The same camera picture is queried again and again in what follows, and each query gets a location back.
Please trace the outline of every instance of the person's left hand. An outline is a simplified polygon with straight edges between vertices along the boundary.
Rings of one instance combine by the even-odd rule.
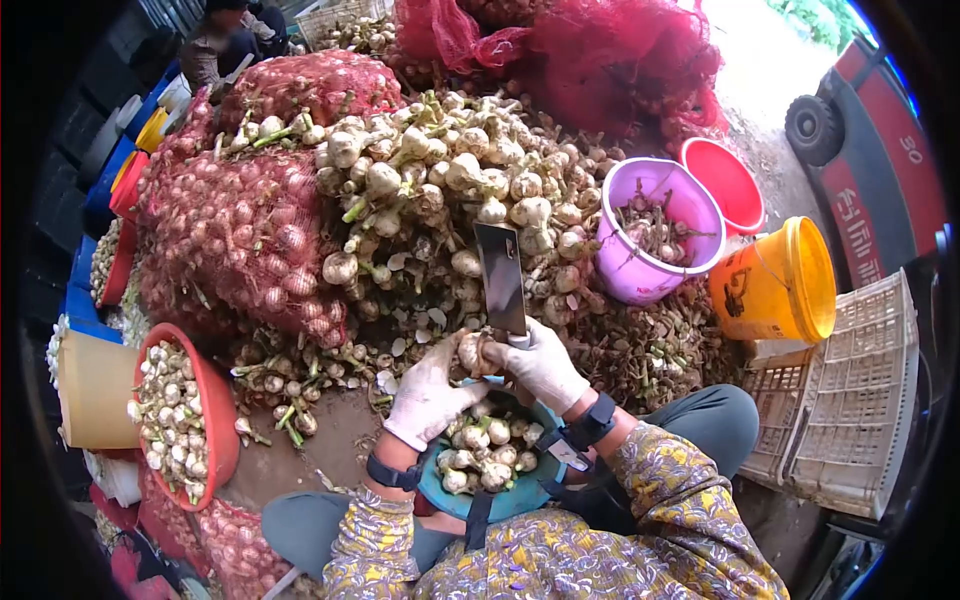
[[[434,346],[400,379],[394,407],[383,426],[418,452],[490,390],[486,382],[450,387],[450,361],[467,333],[469,329],[461,329]]]

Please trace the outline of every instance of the red bucket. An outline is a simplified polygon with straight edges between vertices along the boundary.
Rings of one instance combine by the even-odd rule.
[[[133,210],[136,207],[136,199],[139,198],[139,192],[136,191],[136,183],[140,180],[140,172],[143,167],[150,162],[150,155],[145,152],[132,152],[124,161],[124,166],[120,167],[116,179],[110,188],[110,210],[113,214],[124,219],[135,220],[136,214]]]
[[[680,163],[710,193],[727,222],[727,236],[753,235],[766,215],[756,181],[732,152],[704,137],[691,137],[680,150]]]
[[[143,381],[140,364],[146,360],[147,348],[159,343],[160,340],[177,342],[183,346],[190,357],[190,362],[193,363],[193,371],[197,377],[200,402],[204,406],[206,430],[207,475],[204,496],[194,506],[190,504],[183,486],[180,486],[176,493],[170,492],[170,486],[163,481],[160,471],[153,469],[150,469],[150,471],[167,496],[185,511],[196,513],[206,508],[206,505],[213,499],[213,493],[216,489],[224,485],[233,476],[233,472],[237,468],[237,459],[240,457],[240,438],[233,429],[233,424],[237,420],[237,411],[233,404],[230,384],[221,375],[220,370],[197,352],[197,349],[194,348],[179,327],[169,323],[156,325],[143,341],[143,346],[140,347],[140,357],[136,361],[136,370],[133,372],[133,385],[135,387],[139,387]],[[133,399],[139,402],[140,395],[134,392]],[[140,448],[144,454],[147,453],[147,442],[142,438],[140,439]]]
[[[97,302],[97,308],[119,304],[123,293],[127,291],[127,281],[133,269],[133,256],[136,254],[136,225],[133,221],[124,219],[120,224],[120,239],[117,240],[117,250],[113,255],[113,264],[107,273],[107,285],[104,286],[104,295]]]

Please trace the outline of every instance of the yellow floral top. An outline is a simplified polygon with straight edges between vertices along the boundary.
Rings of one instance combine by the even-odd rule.
[[[696,446],[641,422],[613,462],[641,534],[593,531],[572,513],[542,509],[491,525],[481,550],[450,544],[422,575],[409,555],[413,502],[365,490],[333,543],[326,596],[789,597],[740,521],[730,481]]]

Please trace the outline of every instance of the forklift wheel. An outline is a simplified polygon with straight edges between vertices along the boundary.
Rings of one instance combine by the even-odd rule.
[[[830,162],[843,147],[843,125],[830,105],[816,96],[801,96],[786,111],[786,138],[797,158],[815,167]]]

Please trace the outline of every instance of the yellow container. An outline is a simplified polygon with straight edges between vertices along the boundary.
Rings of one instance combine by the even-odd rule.
[[[708,282],[720,326],[734,340],[804,340],[833,332],[836,282],[824,236],[807,217],[722,258]]]
[[[164,110],[163,107],[158,107],[154,110],[154,114],[150,115],[143,129],[140,130],[140,133],[136,136],[136,147],[149,154],[156,152],[156,147],[163,141],[163,134],[160,133],[160,128],[163,127],[166,120],[167,111]]]
[[[113,178],[113,183],[110,184],[111,194],[113,193],[113,190],[117,188],[117,184],[120,183],[120,180],[123,178],[124,174],[127,173],[127,169],[130,168],[130,165],[133,162],[133,159],[136,158],[136,152],[137,151],[134,150],[129,155],[127,155],[127,157],[123,161],[123,164],[120,165],[120,170],[117,171],[117,176]]]
[[[137,348],[68,330],[57,353],[60,414],[67,445],[79,448],[140,447],[139,427],[127,416],[133,398]]]

